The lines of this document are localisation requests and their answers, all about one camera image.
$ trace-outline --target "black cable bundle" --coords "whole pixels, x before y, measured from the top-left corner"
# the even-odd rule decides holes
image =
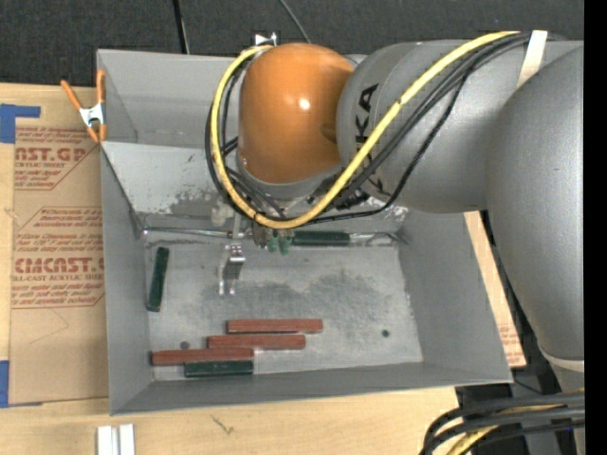
[[[463,418],[454,427],[443,429],[447,423]],[[545,421],[545,425],[518,428],[519,424]],[[419,455],[432,455],[438,446],[454,436],[472,433],[480,428],[495,427],[482,438],[471,443],[460,454],[475,446],[494,443],[507,438],[585,426],[584,391],[507,398],[476,403],[471,407],[452,409],[439,416],[426,430],[424,445]]]

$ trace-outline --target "cardboard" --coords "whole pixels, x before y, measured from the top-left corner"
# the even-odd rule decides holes
[[[9,403],[105,396],[99,147],[60,86],[0,84],[0,102],[41,108],[15,127]]]

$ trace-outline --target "red wooden block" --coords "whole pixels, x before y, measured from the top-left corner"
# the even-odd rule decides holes
[[[239,318],[228,320],[228,334],[317,334],[319,318]]]
[[[207,338],[207,347],[211,349],[226,347],[249,347],[268,351],[301,350],[305,347],[302,335],[234,335],[211,336]]]
[[[250,348],[180,349],[152,353],[153,366],[178,366],[186,362],[249,360],[255,353]]]

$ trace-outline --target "bin floor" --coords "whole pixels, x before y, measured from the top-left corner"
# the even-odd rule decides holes
[[[159,313],[149,313],[153,350],[206,347],[230,319],[322,319],[302,351],[257,352],[255,373],[316,371],[421,362],[397,245],[292,247],[285,256],[244,242],[235,295],[218,294],[224,243],[150,235],[148,284],[157,246],[170,252]],[[182,367],[155,368],[156,380],[183,379]]]

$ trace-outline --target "dark background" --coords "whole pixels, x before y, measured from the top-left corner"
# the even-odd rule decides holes
[[[584,0],[286,0],[342,53],[542,28],[584,37]],[[277,0],[181,0],[192,53],[235,54],[255,31],[301,34]],[[0,0],[0,81],[91,85],[99,47],[179,52],[171,0]]]

